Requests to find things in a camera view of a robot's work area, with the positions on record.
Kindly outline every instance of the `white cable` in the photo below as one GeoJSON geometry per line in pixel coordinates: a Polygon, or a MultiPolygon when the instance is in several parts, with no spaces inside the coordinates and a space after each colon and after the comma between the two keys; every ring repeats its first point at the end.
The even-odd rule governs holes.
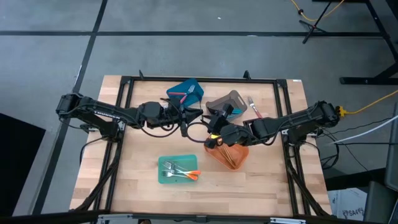
{"type": "Polygon", "coordinates": [[[351,136],[351,137],[348,137],[348,138],[344,138],[344,139],[342,139],[342,140],[334,141],[334,142],[329,143],[329,144],[339,143],[339,142],[342,142],[342,141],[347,141],[347,140],[350,140],[350,139],[353,139],[353,138],[356,138],[356,137],[363,136],[363,135],[365,135],[365,134],[369,134],[369,133],[371,133],[372,131],[375,131],[375,130],[377,130],[377,129],[383,127],[384,125],[390,123],[391,121],[393,121],[393,120],[395,120],[395,119],[397,119],[397,118],[398,118],[398,115],[395,116],[395,117],[393,117],[393,118],[391,118],[390,120],[386,121],[385,123],[382,123],[382,124],[380,124],[379,126],[377,126],[377,127],[375,127],[375,128],[372,128],[372,129],[370,129],[369,131],[366,131],[366,132],[364,132],[364,133],[362,133],[362,134],[357,134],[357,135],[355,135],[355,136],[351,136]]]}

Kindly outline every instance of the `orange handle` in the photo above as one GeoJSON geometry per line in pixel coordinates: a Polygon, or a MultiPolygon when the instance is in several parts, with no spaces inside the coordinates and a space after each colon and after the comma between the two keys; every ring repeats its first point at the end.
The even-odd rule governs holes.
{"type": "Polygon", "coordinates": [[[195,174],[195,175],[200,175],[201,172],[200,170],[193,170],[193,171],[188,171],[187,174],[195,174]]]}
{"type": "Polygon", "coordinates": [[[187,177],[191,178],[192,180],[198,180],[198,176],[193,175],[193,174],[186,174],[187,177]]]}

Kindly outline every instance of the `green tray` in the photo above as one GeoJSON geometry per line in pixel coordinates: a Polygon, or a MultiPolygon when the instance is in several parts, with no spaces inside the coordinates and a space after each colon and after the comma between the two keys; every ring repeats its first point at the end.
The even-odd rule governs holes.
{"type": "Polygon", "coordinates": [[[157,176],[158,176],[157,180],[161,184],[181,184],[181,183],[194,182],[194,180],[190,178],[162,176],[162,171],[167,170],[167,168],[162,165],[164,161],[172,161],[177,165],[185,168],[186,170],[197,170],[198,161],[195,155],[161,156],[159,157],[158,160],[158,169],[157,169],[157,176]]]}

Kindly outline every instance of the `wooden table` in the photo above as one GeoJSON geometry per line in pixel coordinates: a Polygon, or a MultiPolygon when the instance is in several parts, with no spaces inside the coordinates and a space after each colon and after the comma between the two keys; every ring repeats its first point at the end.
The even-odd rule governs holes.
{"type": "MultiPolygon", "coordinates": [[[[121,76],[105,76],[98,100],[115,104],[121,76]]],[[[293,112],[307,108],[300,80],[287,80],[293,112]]],[[[147,101],[160,101],[166,90],[177,82],[135,81],[131,106],[137,107],[147,101]]],[[[202,108],[213,101],[237,90],[243,99],[252,96],[263,117],[277,117],[274,89],[270,84],[257,83],[200,83],[205,94],[202,108]]],[[[126,100],[126,89],[121,105],[126,100]]],[[[281,101],[284,102],[280,89],[281,101]]],[[[234,120],[236,124],[256,117],[248,110],[234,120]]],[[[163,130],[149,132],[164,134],[163,130]]],[[[189,129],[194,139],[206,139],[205,127],[189,129]]],[[[99,133],[90,133],[88,141],[99,138],[99,133]]],[[[79,206],[98,182],[103,162],[105,141],[86,147],[78,174],[70,208],[79,206]]],[[[152,138],[141,130],[127,128],[124,137],[118,176],[112,201],[112,212],[169,213],[247,216],[292,216],[289,188],[280,136],[271,146],[250,146],[246,162],[240,170],[230,171],[205,152],[203,144],[181,137],[180,131],[167,138],[152,138]],[[157,181],[157,160],[160,156],[194,154],[202,175],[195,183],[160,184],[157,181]]],[[[322,208],[331,213],[323,172],[318,152],[313,146],[303,145],[300,150],[307,188],[322,208]]],[[[100,208],[108,186],[103,191],[100,208]]],[[[303,213],[299,188],[296,186],[299,212],[303,213]]]]}

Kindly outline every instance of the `orange basket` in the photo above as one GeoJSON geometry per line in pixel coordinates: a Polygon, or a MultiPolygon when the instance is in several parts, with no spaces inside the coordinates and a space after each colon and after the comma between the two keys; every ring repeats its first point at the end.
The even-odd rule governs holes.
{"type": "Polygon", "coordinates": [[[249,155],[249,148],[238,144],[231,147],[222,144],[214,149],[205,146],[205,150],[230,170],[238,170],[249,155]]]}

